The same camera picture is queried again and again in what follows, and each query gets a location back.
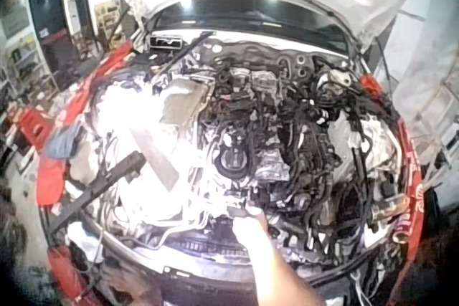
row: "red cloth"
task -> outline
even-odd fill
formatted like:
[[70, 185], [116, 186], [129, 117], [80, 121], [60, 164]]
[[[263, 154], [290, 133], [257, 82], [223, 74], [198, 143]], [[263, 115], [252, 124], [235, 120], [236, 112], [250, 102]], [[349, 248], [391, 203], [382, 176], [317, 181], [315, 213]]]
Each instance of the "red cloth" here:
[[[131, 42], [126, 42], [99, 66], [81, 85], [66, 109], [56, 117], [55, 128], [69, 125], [83, 112], [90, 96], [91, 84], [103, 75], [121, 68], [126, 63], [124, 58], [131, 51]], [[59, 201], [64, 191], [65, 161], [57, 161], [42, 155], [37, 176], [37, 203], [39, 206], [51, 206]]]
[[[379, 83], [373, 78], [371, 74], [365, 74], [361, 78], [362, 85], [373, 95], [381, 95], [382, 88]], [[403, 151], [403, 162], [405, 166], [409, 167], [408, 170], [408, 183], [406, 185], [405, 193], [410, 198], [410, 206], [405, 214], [401, 215], [394, 232], [400, 231], [408, 233], [410, 239], [408, 241], [407, 262], [399, 272], [397, 281], [390, 293], [387, 305], [395, 305], [399, 301], [399, 291], [403, 280], [407, 276], [412, 263], [414, 262], [417, 249], [422, 234], [422, 225], [424, 223], [424, 189], [422, 187], [422, 175], [415, 146], [408, 134], [406, 125], [403, 120], [399, 120], [399, 141]]]
[[[72, 264], [69, 248], [60, 246], [48, 250], [48, 260], [51, 264], [52, 273], [64, 295], [71, 300], [74, 300], [78, 296], [82, 297], [87, 283]], [[80, 300], [78, 305], [99, 306], [102, 303], [94, 295], [93, 291], [89, 291]]]

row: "doorway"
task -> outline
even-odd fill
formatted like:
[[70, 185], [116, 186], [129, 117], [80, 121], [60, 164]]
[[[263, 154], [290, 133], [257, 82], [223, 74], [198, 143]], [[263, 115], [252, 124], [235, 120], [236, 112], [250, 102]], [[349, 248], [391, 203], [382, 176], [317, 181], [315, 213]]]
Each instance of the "doorway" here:
[[88, 0], [29, 0], [35, 32], [61, 90], [97, 66]]

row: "ceiling light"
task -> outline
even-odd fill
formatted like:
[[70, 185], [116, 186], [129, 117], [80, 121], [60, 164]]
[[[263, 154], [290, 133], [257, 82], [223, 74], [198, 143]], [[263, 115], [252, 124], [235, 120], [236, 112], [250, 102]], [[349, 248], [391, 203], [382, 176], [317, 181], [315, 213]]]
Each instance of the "ceiling light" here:
[[270, 23], [270, 22], [268, 22], [268, 21], [264, 21], [264, 22], [263, 22], [263, 25], [267, 25], [267, 26], [269, 26], [269, 27], [282, 28], [282, 25], [277, 24], [277, 23]]
[[193, 6], [192, 0], [180, 0], [180, 4], [185, 10], [190, 9]]

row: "engine bay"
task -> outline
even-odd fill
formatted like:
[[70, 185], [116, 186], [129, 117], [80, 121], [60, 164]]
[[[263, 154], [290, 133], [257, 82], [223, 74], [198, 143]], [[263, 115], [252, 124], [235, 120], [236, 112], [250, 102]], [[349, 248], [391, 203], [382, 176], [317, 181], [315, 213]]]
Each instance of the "engine bay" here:
[[147, 164], [87, 209], [132, 249], [250, 264], [232, 220], [256, 206], [308, 277], [385, 236], [408, 206], [399, 116], [359, 59], [209, 36], [175, 54], [147, 37], [93, 85], [69, 197], [139, 150]]

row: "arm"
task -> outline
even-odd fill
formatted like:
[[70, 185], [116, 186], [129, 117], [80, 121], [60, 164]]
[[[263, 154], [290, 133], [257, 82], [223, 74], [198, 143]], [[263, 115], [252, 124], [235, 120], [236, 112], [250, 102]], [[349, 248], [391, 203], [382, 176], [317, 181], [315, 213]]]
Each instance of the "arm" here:
[[314, 289], [301, 280], [273, 248], [263, 229], [265, 220], [236, 218], [233, 231], [252, 262], [260, 306], [324, 305]]

